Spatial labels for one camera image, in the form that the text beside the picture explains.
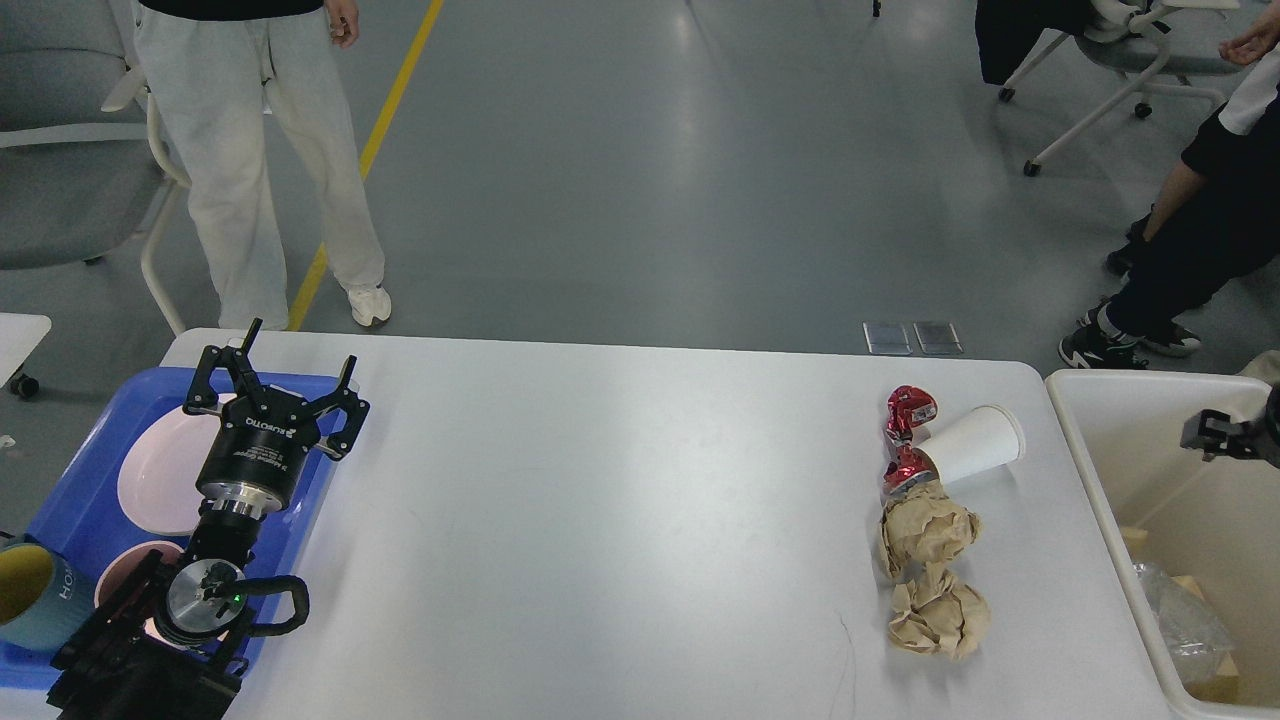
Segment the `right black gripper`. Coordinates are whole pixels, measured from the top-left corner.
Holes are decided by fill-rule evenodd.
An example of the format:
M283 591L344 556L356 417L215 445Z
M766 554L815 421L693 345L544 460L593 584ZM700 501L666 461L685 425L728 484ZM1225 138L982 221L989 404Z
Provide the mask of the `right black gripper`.
M1185 420L1180 447L1199 451L1206 462L1216 457L1262 459L1279 468L1279 386L1271 388L1254 428L1251 421L1234 421L1226 413L1204 409Z

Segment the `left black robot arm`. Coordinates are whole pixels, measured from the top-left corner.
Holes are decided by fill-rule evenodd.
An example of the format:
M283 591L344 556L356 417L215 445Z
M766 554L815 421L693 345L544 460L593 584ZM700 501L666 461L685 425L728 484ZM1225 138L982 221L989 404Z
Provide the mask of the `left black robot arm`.
M301 578L248 575L253 547L292 506L310 454L340 461L370 406L351 384L356 356L317 398L264 384L250 361L260 328L204 350L182 404L220 424L195 478L198 521L178 559L148 552L52 656L47 702L61 717L220 719L242 687L242 644L308 619Z

